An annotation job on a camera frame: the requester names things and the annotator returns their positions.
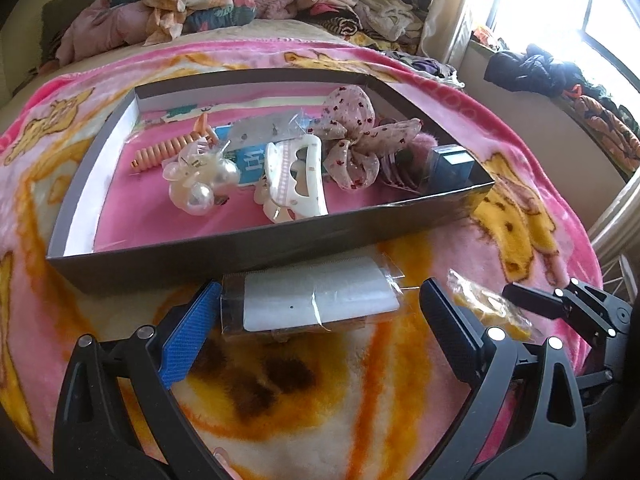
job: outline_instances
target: white card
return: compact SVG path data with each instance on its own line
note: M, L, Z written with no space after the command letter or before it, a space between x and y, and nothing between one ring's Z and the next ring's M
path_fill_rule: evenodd
M369 256L270 269L244 280L248 332L319 325L394 312L398 298Z

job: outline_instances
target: window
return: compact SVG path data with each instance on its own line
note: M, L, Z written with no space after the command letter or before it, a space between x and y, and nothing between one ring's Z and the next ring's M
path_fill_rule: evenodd
M640 27L624 0L492 0L474 15L514 51L529 43L573 61L640 120Z

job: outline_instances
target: white curtain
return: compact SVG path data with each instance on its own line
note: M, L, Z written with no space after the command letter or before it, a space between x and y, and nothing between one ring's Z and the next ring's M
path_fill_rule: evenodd
M640 264L640 171L589 230L589 240L601 264L623 253Z
M432 0L420 39L420 51L460 68L471 38L470 0Z

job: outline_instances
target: bed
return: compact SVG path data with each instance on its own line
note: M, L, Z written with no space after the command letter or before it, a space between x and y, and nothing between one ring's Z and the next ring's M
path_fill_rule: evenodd
M363 72L389 83L454 133L496 184L469 217L386 242L414 285L449 269L492 290L521 282L544 290L571 276L602 286L586 232L526 145L486 108L371 49L295 21L255 20L152 47L130 46L38 78L0 110L0 402L51 466L52 422L76 340L129 336L188 300L197 283L96 298L46 262L60 203L83 154L131 86L215 70L286 67ZM587 344L562 322L533 319L566 342L578 369ZM265 362L276 363L270 378ZM121 384L146 452L161 453ZM173 387L212 450L244 478L407 478L468 394L418 312L347 333L280 345L232 344L212 332L189 377ZM479 460L497 450L516 392Z

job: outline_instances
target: metal pin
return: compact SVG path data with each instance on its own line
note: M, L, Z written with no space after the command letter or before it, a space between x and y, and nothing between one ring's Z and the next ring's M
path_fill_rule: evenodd
M78 338L78 346L80 348L85 348L89 346L93 341L94 338L92 336L90 336L89 334L84 334Z
M486 333L494 341L502 341L506 337L504 330L497 326L492 326Z
M551 348L555 350L562 349L562 340L559 337L551 336L548 341L549 341L549 346L551 346Z
M151 325L141 326L136 331L136 335L140 339L149 339L153 334L154 334L154 328Z

